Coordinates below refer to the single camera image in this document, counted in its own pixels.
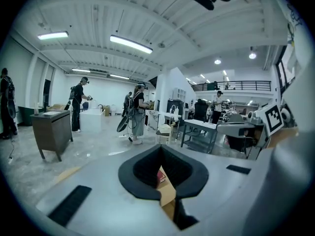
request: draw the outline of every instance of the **concrete floor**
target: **concrete floor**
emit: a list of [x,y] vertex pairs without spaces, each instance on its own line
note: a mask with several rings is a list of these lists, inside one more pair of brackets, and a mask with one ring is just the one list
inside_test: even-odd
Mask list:
[[[35,205],[41,195],[56,184],[56,178],[65,170],[81,167],[90,161],[102,156],[110,156],[118,152],[128,151],[135,145],[127,137],[120,138],[116,129],[121,120],[120,116],[107,117],[106,128],[101,133],[73,133],[74,142],[68,143],[59,162],[56,154],[44,151],[43,160],[39,154],[32,127],[19,127],[18,136],[11,140],[0,141],[0,165],[14,194],[31,205]],[[244,155],[223,146],[224,135],[218,134],[214,155],[244,158]],[[145,133],[143,144],[138,146],[154,145],[154,133]],[[180,147],[181,137],[172,144]],[[12,152],[13,160],[9,161]]]

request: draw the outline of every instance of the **fluorescent light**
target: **fluorescent light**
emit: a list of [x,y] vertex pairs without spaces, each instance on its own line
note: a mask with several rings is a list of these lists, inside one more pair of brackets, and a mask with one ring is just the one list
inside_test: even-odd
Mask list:
[[256,53],[251,53],[251,54],[250,54],[250,59],[255,59],[256,56],[257,56]]
[[59,38],[59,37],[68,37],[69,34],[66,31],[60,31],[60,32],[52,32],[48,34],[43,34],[37,36],[40,40],[50,39],[50,38]]
[[90,73],[91,71],[90,70],[83,70],[83,69],[72,69],[72,71],[75,71],[75,72],[84,72],[84,73]]
[[117,37],[117,36],[111,35],[110,41],[118,43],[118,44],[122,44],[122,45],[127,45],[129,47],[138,49],[138,50],[145,52],[145,53],[148,53],[148,54],[150,54],[153,51],[153,49],[151,49],[149,47],[146,47],[144,45],[141,45],[137,42],[134,42],[132,40],[129,40],[129,39],[126,39],[123,37]]
[[123,77],[123,76],[118,76],[118,75],[114,75],[114,74],[111,74],[110,76],[112,76],[112,77],[116,77],[116,78],[125,79],[125,80],[130,80],[130,78]]

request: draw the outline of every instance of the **man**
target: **man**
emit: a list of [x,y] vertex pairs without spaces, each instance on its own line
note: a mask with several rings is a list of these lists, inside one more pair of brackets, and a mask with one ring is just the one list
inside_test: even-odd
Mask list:
[[125,116],[125,113],[128,115],[129,98],[131,97],[131,95],[132,95],[132,92],[129,92],[129,93],[125,96],[124,111],[123,111],[122,117]]
[[217,92],[217,96],[214,99],[215,110],[213,111],[213,114],[212,114],[213,124],[217,124],[221,116],[221,110],[222,110],[222,104],[223,104],[222,100],[220,99],[221,95],[222,95],[222,92],[219,90]]
[[81,132],[80,130],[80,104],[82,99],[91,100],[90,97],[83,94],[83,86],[88,82],[87,77],[82,77],[80,83],[74,87],[74,98],[72,100],[73,113],[72,113],[72,131]]
[[9,114],[8,101],[14,100],[14,85],[11,78],[8,76],[8,70],[2,69],[1,72],[1,120],[3,124],[3,139],[9,139],[9,128],[13,132],[13,135],[17,135],[16,127],[13,118]]

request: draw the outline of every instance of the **sneaker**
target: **sneaker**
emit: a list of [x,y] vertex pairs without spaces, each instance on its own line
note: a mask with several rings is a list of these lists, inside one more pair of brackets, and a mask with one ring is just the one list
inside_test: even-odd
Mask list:
[[132,144],[134,144],[134,145],[142,144],[142,140],[140,140],[140,139],[135,140],[135,141],[132,142]]

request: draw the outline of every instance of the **railing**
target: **railing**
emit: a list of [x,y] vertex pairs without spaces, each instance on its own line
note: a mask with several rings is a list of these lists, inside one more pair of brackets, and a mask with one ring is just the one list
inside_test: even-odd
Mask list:
[[224,81],[192,85],[194,91],[256,90],[271,91],[271,81]]

